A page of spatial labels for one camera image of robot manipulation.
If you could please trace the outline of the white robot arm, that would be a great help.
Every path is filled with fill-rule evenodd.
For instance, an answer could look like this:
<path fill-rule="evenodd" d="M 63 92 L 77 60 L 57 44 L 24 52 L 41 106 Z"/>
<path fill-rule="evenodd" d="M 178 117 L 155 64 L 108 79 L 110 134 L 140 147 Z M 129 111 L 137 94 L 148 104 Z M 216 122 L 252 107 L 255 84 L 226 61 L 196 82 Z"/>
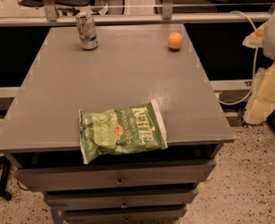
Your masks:
<path fill-rule="evenodd" d="M 267 22 L 245 37 L 242 45 L 262 48 L 263 54 L 273 61 L 270 68 L 258 69 L 243 115 L 246 123 L 260 124 L 275 110 L 275 10 Z"/>

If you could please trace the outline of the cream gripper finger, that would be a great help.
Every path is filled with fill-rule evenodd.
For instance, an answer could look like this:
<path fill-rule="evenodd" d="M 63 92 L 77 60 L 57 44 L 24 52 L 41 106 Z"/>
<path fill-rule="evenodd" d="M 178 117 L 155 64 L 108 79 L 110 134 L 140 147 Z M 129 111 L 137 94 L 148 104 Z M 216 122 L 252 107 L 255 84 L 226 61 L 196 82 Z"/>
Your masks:
<path fill-rule="evenodd" d="M 275 62 L 268 68 L 259 68 L 255 75 L 252 95 L 245 107 L 243 119 L 257 125 L 275 110 Z"/>
<path fill-rule="evenodd" d="M 244 38 L 244 40 L 242 41 L 242 45 L 251 49 L 262 48 L 264 30 L 265 24 L 263 23 L 254 32 Z"/>

